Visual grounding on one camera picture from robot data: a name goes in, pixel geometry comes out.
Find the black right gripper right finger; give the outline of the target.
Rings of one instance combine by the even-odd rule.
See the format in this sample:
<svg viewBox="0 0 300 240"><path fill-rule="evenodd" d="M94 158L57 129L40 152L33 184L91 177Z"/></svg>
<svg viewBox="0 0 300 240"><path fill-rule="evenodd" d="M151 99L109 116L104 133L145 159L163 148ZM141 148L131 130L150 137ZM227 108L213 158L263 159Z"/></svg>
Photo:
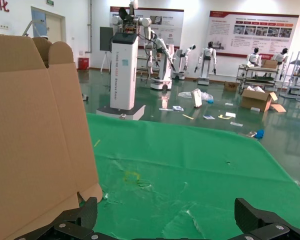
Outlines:
<svg viewBox="0 0 300 240"><path fill-rule="evenodd" d="M250 205L244 198L234 201L234 219L242 231L235 240L300 240L300 229L274 212Z"/></svg>

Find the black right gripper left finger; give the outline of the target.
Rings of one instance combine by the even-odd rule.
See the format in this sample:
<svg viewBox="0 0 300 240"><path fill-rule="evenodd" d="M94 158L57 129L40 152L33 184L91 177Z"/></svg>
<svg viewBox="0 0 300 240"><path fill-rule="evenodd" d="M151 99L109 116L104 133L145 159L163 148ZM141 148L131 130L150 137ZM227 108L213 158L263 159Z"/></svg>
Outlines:
<svg viewBox="0 0 300 240"><path fill-rule="evenodd" d="M93 231L97 222L98 202L90 197L83 206L64 210L51 223L18 236L17 240L97 240Z"/></svg>

